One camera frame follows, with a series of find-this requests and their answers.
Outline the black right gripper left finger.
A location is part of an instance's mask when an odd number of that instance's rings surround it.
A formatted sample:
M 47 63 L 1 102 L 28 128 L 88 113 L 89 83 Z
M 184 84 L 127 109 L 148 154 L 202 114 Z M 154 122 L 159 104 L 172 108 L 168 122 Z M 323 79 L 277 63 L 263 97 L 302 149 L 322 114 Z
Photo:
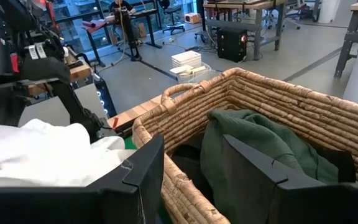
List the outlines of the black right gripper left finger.
M 0 224 L 155 224 L 163 166 L 158 134 L 87 187 L 0 187 Z

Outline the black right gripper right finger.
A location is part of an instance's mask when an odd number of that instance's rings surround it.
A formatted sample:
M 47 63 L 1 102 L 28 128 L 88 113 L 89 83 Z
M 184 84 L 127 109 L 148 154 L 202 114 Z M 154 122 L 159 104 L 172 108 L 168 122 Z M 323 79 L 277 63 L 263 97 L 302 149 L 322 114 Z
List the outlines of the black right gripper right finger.
M 358 224 L 358 184 L 324 184 L 230 136 L 223 167 L 240 224 Z

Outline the white garment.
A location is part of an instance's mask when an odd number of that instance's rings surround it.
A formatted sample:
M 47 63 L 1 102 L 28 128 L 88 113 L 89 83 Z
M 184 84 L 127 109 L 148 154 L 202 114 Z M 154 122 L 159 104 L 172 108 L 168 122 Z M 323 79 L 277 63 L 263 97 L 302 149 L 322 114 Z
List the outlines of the white garment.
M 90 141 L 79 123 L 53 126 L 32 119 L 0 125 L 0 187 L 85 187 L 133 155 L 123 138 Z

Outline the black garment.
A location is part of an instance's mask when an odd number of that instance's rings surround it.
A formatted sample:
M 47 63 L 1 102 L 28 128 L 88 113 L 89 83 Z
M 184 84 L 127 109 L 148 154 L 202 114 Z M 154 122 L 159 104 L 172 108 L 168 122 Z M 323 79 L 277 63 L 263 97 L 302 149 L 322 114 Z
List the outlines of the black garment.
M 182 144 L 172 154 L 172 161 L 192 181 L 194 186 L 214 205 L 213 190 L 201 171 L 201 149 L 189 144 Z
M 338 168 L 338 182 L 356 182 L 356 167 L 350 152 L 316 148 L 317 153 Z

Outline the dark green garment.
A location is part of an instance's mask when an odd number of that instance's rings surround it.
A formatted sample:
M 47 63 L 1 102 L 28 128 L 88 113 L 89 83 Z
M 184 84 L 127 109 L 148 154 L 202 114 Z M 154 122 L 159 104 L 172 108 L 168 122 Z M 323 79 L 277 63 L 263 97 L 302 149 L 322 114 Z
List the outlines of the dark green garment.
M 223 167 L 222 139 L 225 134 L 325 184 L 339 182 L 339 169 L 291 129 L 252 110 L 212 110 L 201 145 L 201 171 L 213 191 L 214 206 L 232 224 L 238 224 L 234 194 Z

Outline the grey panel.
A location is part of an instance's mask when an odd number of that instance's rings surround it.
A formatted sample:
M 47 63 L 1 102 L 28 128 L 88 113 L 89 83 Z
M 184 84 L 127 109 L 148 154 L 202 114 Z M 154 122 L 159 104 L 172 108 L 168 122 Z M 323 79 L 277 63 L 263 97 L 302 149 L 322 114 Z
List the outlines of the grey panel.
M 85 108 L 91 110 L 99 118 L 108 118 L 94 84 L 78 88 L 75 93 Z M 54 126 L 68 126 L 70 124 L 69 113 L 57 96 L 27 106 L 19 120 L 19 127 L 32 119 L 39 119 Z

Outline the woven wicker basket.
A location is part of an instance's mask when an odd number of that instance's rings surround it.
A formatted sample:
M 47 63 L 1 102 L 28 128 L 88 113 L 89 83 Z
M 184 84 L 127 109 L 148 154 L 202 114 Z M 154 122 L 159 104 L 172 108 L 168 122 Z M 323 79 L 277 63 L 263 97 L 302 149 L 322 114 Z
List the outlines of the woven wicker basket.
M 357 103 L 232 68 L 210 80 L 167 88 L 160 104 L 134 121 L 137 147 L 156 134 L 164 136 L 161 195 L 173 224 L 230 224 L 170 157 L 179 144 L 205 129 L 207 114 L 214 109 L 250 109 L 325 149 L 348 151 L 358 181 Z

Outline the black device with lights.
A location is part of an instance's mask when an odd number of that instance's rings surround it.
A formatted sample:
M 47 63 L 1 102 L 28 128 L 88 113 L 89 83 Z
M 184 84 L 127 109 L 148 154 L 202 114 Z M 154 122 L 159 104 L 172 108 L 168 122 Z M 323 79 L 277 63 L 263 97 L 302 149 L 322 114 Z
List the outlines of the black device with lights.
M 93 74 L 93 80 L 96 87 L 97 95 L 99 96 L 101 104 L 104 108 L 104 112 L 106 113 L 108 118 L 114 117 L 115 115 L 117 115 L 117 111 L 105 80 L 96 73 Z

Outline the clear bin with foam pieces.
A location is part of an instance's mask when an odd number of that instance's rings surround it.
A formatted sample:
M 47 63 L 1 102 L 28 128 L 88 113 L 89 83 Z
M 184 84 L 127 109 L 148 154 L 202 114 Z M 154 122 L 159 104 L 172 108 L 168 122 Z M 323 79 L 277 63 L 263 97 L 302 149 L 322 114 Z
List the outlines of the clear bin with foam pieces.
M 192 67 L 191 65 L 184 65 L 170 69 L 179 83 L 198 83 L 202 80 L 210 79 L 214 70 L 207 64 L 202 63 L 200 67 Z

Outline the black computer tower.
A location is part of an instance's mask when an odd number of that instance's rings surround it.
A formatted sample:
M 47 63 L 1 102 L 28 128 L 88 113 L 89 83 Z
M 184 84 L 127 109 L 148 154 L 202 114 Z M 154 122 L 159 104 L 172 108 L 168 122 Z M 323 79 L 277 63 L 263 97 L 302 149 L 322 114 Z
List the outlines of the black computer tower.
M 218 57 L 233 62 L 247 58 L 247 30 L 223 27 L 217 33 Z

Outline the stack of white boards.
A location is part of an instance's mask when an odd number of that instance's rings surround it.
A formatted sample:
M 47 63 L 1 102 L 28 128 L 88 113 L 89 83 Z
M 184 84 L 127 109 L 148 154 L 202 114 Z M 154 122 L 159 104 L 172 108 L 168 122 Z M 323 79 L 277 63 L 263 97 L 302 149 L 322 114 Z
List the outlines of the stack of white boards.
M 189 65 L 193 68 L 197 68 L 202 66 L 201 54 L 192 50 L 172 55 L 171 58 L 174 67 Z

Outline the person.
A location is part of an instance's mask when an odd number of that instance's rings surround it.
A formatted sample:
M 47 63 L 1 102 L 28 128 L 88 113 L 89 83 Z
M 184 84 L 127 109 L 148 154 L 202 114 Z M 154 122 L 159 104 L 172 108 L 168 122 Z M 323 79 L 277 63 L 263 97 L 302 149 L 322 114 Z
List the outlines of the person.
M 114 0 L 109 6 L 109 13 L 112 14 L 118 9 L 126 9 L 129 14 L 134 14 L 136 10 L 126 0 Z

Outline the small beige box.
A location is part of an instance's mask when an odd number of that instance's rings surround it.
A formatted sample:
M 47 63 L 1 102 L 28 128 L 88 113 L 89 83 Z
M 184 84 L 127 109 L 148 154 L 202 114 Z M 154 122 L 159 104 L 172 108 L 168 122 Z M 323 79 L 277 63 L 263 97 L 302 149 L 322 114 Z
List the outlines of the small beige box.
M 200 23 L 201 15 L 195 12 L 187 13 L 184 15 L 184 20 L 189 24 L 197 24 Z

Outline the black office chair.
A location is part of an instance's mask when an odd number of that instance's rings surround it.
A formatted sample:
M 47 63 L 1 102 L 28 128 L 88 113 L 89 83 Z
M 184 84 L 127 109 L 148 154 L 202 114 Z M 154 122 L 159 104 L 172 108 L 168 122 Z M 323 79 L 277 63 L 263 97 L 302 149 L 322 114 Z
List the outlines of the black office chair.
M 185 31 L 185 26 L 175 19 L 175 14 L 181 12 L 181 3 L 178 0 L 157 0 L 162 9 L 163 15 L 170 18 L 170 23 L 162 29 L 162 32 L 170 32 L 172 35 L 175 30 Z

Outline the grey-frame wooden workbench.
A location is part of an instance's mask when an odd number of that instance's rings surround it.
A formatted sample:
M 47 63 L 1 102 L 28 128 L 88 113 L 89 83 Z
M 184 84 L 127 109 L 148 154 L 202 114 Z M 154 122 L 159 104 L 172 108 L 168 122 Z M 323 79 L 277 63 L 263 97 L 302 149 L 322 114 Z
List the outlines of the grey-frame wooden workbench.
M 283 22 L 285 17 L 285 4 L 288 0 L 258 0 L 252 4 L 247 4 L 246 0 L 204 0 L 203 8 L 206 11 L 206 18 L 204 19 L 208 27 L 230 27 L 236 29 L 243 29 L 254 33 L 254 56 L 253 60 L 259 60 L 260 48 L 263 45 L 274 43 L 274 51 L 280 49 L 280 42 L 282 36 Z M 278 21 L 276 25 L 276 34 L 274 37 L 262 40 L 262 14 L 263 10 L 267 9 L 278 10 Z M 252 9 L 255 10 L 255 21 L 253 23 L 241 23 L 233 21 L 220 20 L 220 9 Z

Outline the black-frame wooden workbench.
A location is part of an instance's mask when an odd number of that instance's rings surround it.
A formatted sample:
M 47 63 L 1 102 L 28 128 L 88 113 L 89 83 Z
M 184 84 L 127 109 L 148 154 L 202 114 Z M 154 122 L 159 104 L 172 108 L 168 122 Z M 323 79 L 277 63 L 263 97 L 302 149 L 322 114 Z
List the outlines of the black-frame wooden workbench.
M 357 55 L 351 54 L 351 48 L 353 44 L 358 44 L 358 2 L 352 4 L 350 10 L 352 12 L 351 19 L 344 36 L 344 42 L 337 61 L 334 78 L 341 78 L 347 61 L 357 57 Z

